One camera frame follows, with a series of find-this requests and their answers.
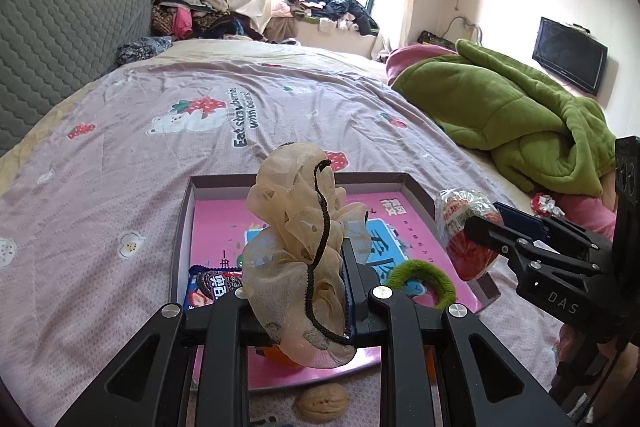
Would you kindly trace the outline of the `red apple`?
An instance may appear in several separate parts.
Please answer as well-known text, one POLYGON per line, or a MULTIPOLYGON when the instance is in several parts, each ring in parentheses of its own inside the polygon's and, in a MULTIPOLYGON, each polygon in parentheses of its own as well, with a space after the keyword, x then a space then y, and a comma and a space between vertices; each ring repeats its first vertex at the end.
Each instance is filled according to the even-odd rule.
POLYGON ((462 281, 482 277, 498 258, 495 251, 469 239, 465 223, 480 217, 502 225, 499 211, 482 192, 464 188, 448 188, 438 194, 435 202, 438 236, 462 281))

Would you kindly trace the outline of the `orange tangerine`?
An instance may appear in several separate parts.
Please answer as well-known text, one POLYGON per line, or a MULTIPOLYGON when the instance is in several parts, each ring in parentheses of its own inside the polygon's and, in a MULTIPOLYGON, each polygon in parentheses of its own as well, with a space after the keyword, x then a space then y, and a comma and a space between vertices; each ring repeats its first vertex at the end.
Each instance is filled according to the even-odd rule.
POLYGON ((287 371, 300 371, 303 366, 291 360, 278 346, 262 349, 264 357, 272 364, 284 367, 287 371))

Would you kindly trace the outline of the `beige chiffon scrunchie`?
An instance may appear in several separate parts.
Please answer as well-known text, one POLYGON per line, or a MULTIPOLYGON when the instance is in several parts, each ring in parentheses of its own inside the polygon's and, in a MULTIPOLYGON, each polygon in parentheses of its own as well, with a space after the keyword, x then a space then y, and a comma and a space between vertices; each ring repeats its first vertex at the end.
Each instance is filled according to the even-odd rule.
POLYGON ((356 259, 367 260, 367 206, 347 202, 329 157, 311 143, 272 152, 245 206, 267 225, 242 254, 243 287, 257 321, 299 365, 333 369, 352 361, 342 248, 350 242, 356 259))

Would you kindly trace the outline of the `small foil wrapped candy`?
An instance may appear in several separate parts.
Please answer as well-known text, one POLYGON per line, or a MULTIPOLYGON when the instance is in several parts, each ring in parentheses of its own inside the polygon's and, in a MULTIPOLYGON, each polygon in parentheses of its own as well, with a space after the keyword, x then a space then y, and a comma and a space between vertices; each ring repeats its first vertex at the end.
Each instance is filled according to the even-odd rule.
POLYGON ((530 209, 533 210, 535 215, 541 217, 555 217, 560 219, 565 217, 565 212, 556 205, 555 200, 550 195, 544 193, 535 193, 530 198, 530 209))

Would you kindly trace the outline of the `green fleece blanket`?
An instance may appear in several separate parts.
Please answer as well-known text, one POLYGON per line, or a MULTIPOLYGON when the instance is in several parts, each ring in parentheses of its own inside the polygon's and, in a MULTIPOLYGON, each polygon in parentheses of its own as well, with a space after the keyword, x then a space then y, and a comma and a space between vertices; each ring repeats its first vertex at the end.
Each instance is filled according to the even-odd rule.
POLYGON ((472 41, 406 67, 392 87, 526 193, 599 197, 615 168, 615 135, 596 101, 472 41))

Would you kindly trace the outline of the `blue oreo cookie packet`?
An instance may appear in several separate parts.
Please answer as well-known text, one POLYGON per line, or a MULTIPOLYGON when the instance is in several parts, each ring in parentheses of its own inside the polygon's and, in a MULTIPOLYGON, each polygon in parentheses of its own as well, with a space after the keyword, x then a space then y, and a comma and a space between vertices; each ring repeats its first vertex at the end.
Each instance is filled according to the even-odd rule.
POLYGON ((191 310, 212 305, 241 286, 241 270, 192 265, 189 269, 183 308, 191 310))

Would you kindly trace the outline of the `brown walnut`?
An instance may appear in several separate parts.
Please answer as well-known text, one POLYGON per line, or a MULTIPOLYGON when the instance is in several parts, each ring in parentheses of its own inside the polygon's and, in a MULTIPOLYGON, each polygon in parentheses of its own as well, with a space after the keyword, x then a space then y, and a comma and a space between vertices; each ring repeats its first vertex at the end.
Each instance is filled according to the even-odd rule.
POLYGON ((350 396, 346 388, 329 383, 304 390, 295 399, 292 410, 302 421, 323 424, 341 418, 349 404, 350 396))

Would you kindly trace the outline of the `shallow purple cardboard box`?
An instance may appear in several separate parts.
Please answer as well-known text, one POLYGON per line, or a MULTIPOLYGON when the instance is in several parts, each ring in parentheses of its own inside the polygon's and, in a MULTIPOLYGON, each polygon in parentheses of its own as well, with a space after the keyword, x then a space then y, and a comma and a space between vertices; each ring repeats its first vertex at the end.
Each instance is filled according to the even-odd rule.
MULTIPOLYGON (((459 279, 446 251, 440 246, 434 222, 434 202, 422 186, 407 173, 339 172, 337 185, 344 187, 347 202, 363 202, 369 209, 368 229, 372 251, 367 260, 380 280, 405 259, 420 259, 444 271, 456 288, 457 299, 477 312, 500 296, 489 275, 477 281, 459 279)), ((240 269, 242 251, 265 228, 245 207, 254 185, 251 174, 194 176, 186 187, 178 219, 169 298, 186 303, 189 270, 193 265, 209 268, 240 269)), ((346 376, 375 366, 380 351, 363 348, 348 364, 337 369, 286 367, 250 351, 248 387, 273 390, 346 376)))

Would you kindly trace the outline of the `pink strawberry bed sheet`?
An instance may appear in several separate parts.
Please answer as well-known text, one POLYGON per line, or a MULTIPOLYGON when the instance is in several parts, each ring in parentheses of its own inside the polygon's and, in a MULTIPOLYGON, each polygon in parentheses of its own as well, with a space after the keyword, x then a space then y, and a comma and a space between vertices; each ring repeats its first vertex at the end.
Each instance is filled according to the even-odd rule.
POLYGON ((182 42, 60 104, 1 190, 1 377, 52 426, 169 298, 192 176, 255 172, 317 144, 345 172, 405 172, 527 209, 386 83, 382 64, 302 46, 182 42))

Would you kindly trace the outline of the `pink pillow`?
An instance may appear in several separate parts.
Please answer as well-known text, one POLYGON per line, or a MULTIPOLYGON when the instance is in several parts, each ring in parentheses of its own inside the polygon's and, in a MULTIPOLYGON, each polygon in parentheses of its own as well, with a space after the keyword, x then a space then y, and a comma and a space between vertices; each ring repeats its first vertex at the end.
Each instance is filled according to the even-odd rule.
POLYGON ((385 63, 387 84, 390 86, 405 69, 416 63, 451 54, 454 54, 453 50, 436 44, 416 43, 397 49, 385 63))

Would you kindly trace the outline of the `clothes pile on windowsill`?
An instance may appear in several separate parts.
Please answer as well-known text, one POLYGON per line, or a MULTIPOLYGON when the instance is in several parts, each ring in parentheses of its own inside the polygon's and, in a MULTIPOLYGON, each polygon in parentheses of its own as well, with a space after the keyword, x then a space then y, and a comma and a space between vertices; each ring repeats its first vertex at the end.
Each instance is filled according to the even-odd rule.
POLYGON ((378 23, 357 0, 286 0, 289 5, 297 5, 310 12, 314 18, 327 18, 338 22, 349 16, 349 21, 358 26, 362 36, 377 35, 378 23))

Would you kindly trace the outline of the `grey quilted headboard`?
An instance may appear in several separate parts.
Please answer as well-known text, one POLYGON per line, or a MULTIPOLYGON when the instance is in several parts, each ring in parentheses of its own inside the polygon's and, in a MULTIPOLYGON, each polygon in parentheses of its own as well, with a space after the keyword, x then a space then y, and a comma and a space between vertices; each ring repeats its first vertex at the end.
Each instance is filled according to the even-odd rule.
POLYGON ((152 0, 1 0, 1 150, 151 33, 152 0))

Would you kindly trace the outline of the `clothes pile beside headboard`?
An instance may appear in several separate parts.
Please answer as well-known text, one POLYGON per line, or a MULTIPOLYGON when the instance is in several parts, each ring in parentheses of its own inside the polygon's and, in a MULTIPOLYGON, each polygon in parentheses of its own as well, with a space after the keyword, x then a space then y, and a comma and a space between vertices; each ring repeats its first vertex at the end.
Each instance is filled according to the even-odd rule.
POLYGON ((153 36, 172 40, 266 40, 227 0, 153 0, 151 29, 153 36))

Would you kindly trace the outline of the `black wall television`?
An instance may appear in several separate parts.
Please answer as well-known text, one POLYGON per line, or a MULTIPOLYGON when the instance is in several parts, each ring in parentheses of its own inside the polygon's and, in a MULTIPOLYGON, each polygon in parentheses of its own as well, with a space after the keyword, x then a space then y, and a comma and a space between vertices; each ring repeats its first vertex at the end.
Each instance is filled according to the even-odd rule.
POLYGON ((597 94, 608 61, 608 48, 589 32, 541 17, 532 59, 580 90, 597 94))

